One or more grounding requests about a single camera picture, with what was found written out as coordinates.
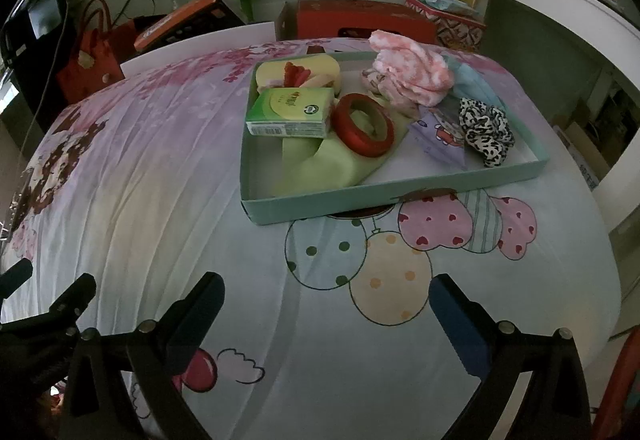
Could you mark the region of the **leopard print scrunchie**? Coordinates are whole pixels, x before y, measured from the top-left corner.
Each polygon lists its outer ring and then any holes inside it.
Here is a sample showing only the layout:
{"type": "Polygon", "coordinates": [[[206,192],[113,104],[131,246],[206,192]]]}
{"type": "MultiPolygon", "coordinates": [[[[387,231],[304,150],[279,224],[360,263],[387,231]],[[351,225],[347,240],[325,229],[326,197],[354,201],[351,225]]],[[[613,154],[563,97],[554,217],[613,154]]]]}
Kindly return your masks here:
{"type": "Polygon", "coordinates": [[[479,100],[462,98],[459,104],[459,125],[465,143],[480,153],[484,166],[501,166],[514,147],[515,138],[506,113],[479,100]]]}

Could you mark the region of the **red tape roll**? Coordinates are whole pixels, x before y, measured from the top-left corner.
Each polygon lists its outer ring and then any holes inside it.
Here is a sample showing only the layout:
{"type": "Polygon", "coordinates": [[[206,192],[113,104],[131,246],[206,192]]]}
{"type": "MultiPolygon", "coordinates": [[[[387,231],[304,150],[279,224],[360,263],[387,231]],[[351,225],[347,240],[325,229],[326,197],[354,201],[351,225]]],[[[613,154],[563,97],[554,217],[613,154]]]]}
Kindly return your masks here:
{"type": "Polygon", "coordinates": [[[392,120],[378,102],[362,93],[349,93],[336,104],[331,127],[352,152],[364,157],[380,157],[395,142],[392,120]]]}

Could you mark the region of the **green tissue pack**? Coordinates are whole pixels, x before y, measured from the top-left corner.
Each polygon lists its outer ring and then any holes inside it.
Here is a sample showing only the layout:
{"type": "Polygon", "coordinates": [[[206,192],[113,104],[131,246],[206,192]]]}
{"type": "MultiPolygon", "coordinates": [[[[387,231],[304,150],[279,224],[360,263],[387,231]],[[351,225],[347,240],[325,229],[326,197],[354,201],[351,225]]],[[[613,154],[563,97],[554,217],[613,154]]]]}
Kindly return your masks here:
{"type": "Polygon", "coordinates": [[[334,103],[331,88],[269,88],[245,116],[254,137],[325,139],[334,103]]]}

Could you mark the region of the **pink white fuzzy sock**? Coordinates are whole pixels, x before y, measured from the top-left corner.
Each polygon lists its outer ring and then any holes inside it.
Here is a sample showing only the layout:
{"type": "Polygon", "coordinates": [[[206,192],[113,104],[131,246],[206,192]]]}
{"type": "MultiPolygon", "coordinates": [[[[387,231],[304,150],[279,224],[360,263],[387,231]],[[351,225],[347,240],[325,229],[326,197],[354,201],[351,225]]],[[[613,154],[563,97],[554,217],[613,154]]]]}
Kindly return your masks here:
{"type": "Polygon", "coordinates": [[[445,59],[408,37],[375,30],[369,44],[376,57],[361,73],[363,85],[405,116],[417,118],[420,106],[436,106],[454,86],[445,59]]]}

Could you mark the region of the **mint green cardboard tray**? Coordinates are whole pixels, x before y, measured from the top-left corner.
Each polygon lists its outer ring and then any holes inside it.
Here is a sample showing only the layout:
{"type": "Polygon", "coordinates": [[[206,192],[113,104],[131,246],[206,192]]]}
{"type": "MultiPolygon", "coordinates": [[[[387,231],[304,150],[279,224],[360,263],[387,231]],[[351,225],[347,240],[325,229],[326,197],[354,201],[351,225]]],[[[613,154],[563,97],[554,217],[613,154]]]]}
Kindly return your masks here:
{"type": "Polygon", "coordinates": [[[515,146],[502,166],[486,168],[479,158],[470,156],[465,170],[447,168],[422,152],[413,138],[405,137],[392,156],[356,186],[274,196],[272,190],[282,179],[282,139],[254,137],[244,131],[240,192],[247,217],[256,224],[280,223],[408,202],[431,194],[495,188],[538,177],[548,163],[549,154],[536,134],[513,111],[517,100],[528,99],[521,85],[504,68],[482,56],[458,52],[451,57],[461,64],[469,64],[485,79],[506,112],[515,146]]]}

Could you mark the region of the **white cabinet shelf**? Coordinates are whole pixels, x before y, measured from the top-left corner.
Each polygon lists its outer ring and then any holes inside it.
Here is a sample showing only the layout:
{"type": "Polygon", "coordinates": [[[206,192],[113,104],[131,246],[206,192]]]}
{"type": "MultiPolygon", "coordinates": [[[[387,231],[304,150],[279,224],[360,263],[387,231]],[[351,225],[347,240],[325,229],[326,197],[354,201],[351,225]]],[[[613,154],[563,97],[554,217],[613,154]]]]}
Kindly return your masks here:
{"type": "MultiPolygon", "coordinates": [[[[557,22],[600,52],[639,87],[639,30],[598,0],[514,0],[557,22]]],[[[592,191],[609,231],[639,207],[639,138],[634,137],[592,191]]]]}

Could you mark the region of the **purple cartoon pouch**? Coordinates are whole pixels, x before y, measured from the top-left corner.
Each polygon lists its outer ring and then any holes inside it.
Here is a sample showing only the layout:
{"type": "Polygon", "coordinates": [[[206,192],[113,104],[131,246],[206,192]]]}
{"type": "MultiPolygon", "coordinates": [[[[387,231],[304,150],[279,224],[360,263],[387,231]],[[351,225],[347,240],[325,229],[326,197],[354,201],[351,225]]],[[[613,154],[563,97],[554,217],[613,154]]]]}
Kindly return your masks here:
{"type": "Polygon", "coordinates": [[[465,170],[464,137],[460,126],[439,108],[419,108],[409,130],[422,151],[440,162],[465,170]]]}

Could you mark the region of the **green cloth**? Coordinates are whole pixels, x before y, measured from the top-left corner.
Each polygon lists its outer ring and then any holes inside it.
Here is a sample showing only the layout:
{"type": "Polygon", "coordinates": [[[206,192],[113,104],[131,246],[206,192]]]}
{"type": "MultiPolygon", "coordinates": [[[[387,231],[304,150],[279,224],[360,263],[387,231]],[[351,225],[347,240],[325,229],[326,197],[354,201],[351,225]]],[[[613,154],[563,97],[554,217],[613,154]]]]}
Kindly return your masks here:
{"type": "Polygon", "coordinates": [[[390,111],[395,141],[380,157],[364,157],[352,151],[331,131],[326,139],[284,138],[282,162],[273,196],[293,196],[356,186],[378,170],[395,152],[408,131],[410,119],[390,111]]]}

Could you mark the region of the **red felt handbag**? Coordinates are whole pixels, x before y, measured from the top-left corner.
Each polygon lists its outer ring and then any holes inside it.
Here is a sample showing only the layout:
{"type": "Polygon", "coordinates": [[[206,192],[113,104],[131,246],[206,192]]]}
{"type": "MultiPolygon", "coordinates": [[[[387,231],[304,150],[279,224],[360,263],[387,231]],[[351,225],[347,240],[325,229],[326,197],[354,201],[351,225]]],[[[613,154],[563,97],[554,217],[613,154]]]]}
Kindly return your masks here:
{"type": "Polygon", "coordinates": [[[105,0],[89,0],[80,17],[76,49],[58,72],[58,84],[68,104],[76,104],[124,79],[108,41],[111,12],[105,0]]]}

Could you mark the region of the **patterned red white box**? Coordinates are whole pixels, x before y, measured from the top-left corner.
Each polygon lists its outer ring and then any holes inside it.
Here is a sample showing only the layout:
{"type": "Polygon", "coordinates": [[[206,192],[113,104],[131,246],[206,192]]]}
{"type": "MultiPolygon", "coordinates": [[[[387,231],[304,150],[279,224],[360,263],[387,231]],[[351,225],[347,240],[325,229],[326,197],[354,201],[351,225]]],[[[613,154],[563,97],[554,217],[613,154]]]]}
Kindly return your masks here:
{"type": "Polygon", "coordinates": [[[405,5],[436,26],[436,41],[443,47],[467,52],[479,52],[486,25],[464,15],[427,6],[420,0],[405,0],[405,5]]]}

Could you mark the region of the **yellow sponge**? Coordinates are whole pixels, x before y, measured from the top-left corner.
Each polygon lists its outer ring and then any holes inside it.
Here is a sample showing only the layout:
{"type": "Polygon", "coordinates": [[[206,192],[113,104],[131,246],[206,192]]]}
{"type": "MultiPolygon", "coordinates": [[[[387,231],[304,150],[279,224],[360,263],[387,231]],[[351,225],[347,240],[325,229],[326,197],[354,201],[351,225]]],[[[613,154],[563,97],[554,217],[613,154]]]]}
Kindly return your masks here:
{"type": "Polygon", "coordinates": [[[337,60],[326,53],[310,54],[297,59],[288,59],[284,61],[268,61],[260,64],[255,73],[256,85],[259,92],[269,88],[284,88],[283,74],[286,62],[293,62],[309,68],[314,74],[329,74],[333,77],[332,85],[329,87],[337,96],[341,92],[342,76],[341,67],[337,60]]]}

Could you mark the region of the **orange black case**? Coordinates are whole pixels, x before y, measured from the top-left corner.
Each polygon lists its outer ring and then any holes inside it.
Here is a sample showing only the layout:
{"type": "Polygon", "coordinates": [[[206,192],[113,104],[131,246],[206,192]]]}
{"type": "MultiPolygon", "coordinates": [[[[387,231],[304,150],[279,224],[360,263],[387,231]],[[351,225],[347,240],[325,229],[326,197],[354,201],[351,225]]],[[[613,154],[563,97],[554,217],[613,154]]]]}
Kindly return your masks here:
{"type": "Polygon", "coordinates": [[[141,54],[196,36],[244,26],[224,0],[192,0],[144,30],[134,41],[141,54]]]}

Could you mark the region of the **red cardboard box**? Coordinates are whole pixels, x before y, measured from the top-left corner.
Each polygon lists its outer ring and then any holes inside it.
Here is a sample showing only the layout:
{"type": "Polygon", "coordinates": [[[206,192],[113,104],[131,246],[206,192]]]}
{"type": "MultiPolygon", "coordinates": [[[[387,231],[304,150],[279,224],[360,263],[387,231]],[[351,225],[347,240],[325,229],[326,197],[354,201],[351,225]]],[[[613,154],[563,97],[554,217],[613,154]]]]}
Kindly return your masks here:
{"type": "Polygon", "coordinates": [[[403,4],[372,0],[287,2],[276,22],[279,40],[332,37],[367,39],[385,30],[424,44],[436,41],[436,25],[403,4]]]}

